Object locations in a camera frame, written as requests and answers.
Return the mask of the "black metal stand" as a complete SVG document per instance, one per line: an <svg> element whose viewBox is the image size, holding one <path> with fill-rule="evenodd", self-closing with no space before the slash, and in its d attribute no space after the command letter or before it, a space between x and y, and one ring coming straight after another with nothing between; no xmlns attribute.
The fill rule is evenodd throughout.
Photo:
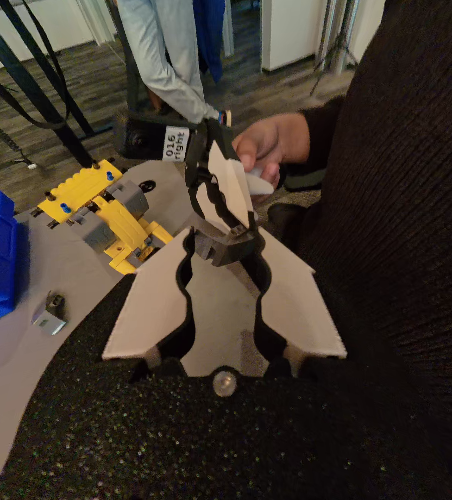
<svg viewBox="0 0 452 500"><path fill-rule="evenodd" d="M62 144L82 167L99 168L97 162L85 149L80 137L77 136L68 125L67 121L70 115L73 114L73 118L85 132L87 138L94 136L95 132L67 88L65 75L44 28L25 1L22 1L22 6L25 8L31 21L35 25L37 33L39 34L39 37L49 55L49 59L45 56L29 29L24 25L23 20L11 2L0 1L1 10L7 16L8 20L11 22L12 26L17 31L18 35L21 37L22 41L39 65L40 69L63 101L65 105L65 115L62 116L59 113L1 34L0 62L3 64L9 76L14 80L31 104L44 118L44 121L40 122L32 118L20 105L18 100L11 94L11 91L1 83L0 98L33 126L54 132Z"/></svg>

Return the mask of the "person's right forearm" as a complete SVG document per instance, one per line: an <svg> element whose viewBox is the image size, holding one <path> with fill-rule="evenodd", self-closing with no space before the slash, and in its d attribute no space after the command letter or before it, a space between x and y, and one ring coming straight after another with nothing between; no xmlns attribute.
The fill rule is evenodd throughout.
<svg viewBox="0 0 452 500"><path fill-rule="evenodd" d="M304 166L305 172L315 172L327 167L337 119L345 98L345 95L337 96L322 106L301 111L310 136L309 156Z"/></svg>

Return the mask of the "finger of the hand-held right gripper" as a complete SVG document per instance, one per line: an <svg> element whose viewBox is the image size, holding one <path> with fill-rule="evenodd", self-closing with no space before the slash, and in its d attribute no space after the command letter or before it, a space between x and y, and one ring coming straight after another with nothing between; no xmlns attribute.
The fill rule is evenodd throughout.
<svg viewBox="0 0 452 500"><path fill-rule="evenodd" d="M218 183L200 184L196 198L204 220L223 234L229 234L231 226L220 216L220 213L223 213L226 218L229 217L230 213Z"/></svg>
<svg viewBox="0 0 452 500"><path fill-rule="evenodd" d="M225 197L228 212L237 219L237 222L226 222L225 216L219 215L219 209L212 203L209 195L205 196L205 219L222 232L229 232L239 224L249 229L249 216L254 214L254 209L241 162L226 159L217 142L213 141L208 168L217 179L217 186Z"/></svg>

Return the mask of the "metal tripod stand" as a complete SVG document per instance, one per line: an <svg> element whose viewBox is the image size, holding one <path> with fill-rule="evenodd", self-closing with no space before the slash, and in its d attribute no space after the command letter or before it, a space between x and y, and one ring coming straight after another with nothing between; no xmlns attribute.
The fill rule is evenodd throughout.
<svg viewBox="0 0 452 500"><path fill-rule="evenodd" d="M358 60L349 49L360 1L327 1L321 41L311 75L316 76L310 91L312 97L325 74L340 75L350 59Z"/></svg>

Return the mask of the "blue cloth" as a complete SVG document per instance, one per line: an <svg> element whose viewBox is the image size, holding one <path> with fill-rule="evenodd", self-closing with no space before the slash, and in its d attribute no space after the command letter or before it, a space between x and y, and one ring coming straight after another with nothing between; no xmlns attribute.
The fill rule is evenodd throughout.
<svg viewBox="0 0 452 500"><path fill-rule="evenodd" d="M217 84L223 77L221 50L225 1L193 1L193 14L201 73L210 73Z"/></svg>

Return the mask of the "person's right hand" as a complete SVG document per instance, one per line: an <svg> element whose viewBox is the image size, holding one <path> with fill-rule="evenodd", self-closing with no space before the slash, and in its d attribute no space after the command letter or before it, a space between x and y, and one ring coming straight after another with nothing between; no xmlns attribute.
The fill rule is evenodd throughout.
<svg viewBox="0 0 452 500"><path fill-rule="evenodd" d="M302 164L310 154L310 131L302 113L279 114L252 124L232 141L246 172L260 169L260 177L274 189L280 165Z"/></svg>

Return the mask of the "dark grey toy piece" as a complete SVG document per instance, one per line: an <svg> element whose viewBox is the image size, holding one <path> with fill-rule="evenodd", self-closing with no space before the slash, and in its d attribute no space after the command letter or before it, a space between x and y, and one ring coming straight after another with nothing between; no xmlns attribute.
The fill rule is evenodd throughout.
<svg viewBox="0 0 452 500"><path fill-rule="evenodd" d="M193 227L194 251L212 266L225 266L240 261L255 250L253 231L238 232L236 228L225 234L210 224Z"/></svg>

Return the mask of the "small light grey toy piece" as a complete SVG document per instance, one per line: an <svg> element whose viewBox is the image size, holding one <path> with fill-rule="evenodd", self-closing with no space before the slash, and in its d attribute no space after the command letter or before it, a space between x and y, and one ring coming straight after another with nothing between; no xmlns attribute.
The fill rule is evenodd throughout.
<svg viewBox="0 0 452 500"><path fill-rule="evenodd" d="M67 324L64 295L49 291L47 296L35 308L30 324L50 336L58 334Z"/></svg>

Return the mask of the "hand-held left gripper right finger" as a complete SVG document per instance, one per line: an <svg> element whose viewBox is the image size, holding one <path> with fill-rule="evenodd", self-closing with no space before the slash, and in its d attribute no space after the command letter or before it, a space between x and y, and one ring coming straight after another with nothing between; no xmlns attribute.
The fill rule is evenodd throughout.
<svg viewBox="0 0 452 500"><path fill-rule="evenodd" d="M267 361L265 374L299 377L309 359L346 359L314 269L263 228L255 243L244 266L259 291L253 337Z"/></svg>

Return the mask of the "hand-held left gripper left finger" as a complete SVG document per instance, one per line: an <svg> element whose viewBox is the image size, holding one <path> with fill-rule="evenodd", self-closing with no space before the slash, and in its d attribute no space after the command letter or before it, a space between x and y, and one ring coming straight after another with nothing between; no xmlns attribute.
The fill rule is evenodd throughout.
<svg viewBox="0 0 452 500"><path fill-rule="evenodd" d="M194 228L188 227L136 271L103 360L143 359L154 369L191 350L196 326L186 286L194 251Z"/></svg>

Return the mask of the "yellow toy vehicle model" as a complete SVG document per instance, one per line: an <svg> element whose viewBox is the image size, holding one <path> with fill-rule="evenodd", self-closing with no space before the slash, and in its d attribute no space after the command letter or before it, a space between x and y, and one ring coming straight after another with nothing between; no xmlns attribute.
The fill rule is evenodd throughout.
<svg viewBox="0 0 452 500"><path fill-rule="evenodd" d="M161 224L144 218L146 194L155 187L150 179L135 184L104 159L46 191L30 216L46 214L50 229L66 224L95 253L107 255L112 269L131 274L173 239Z"/></svg>

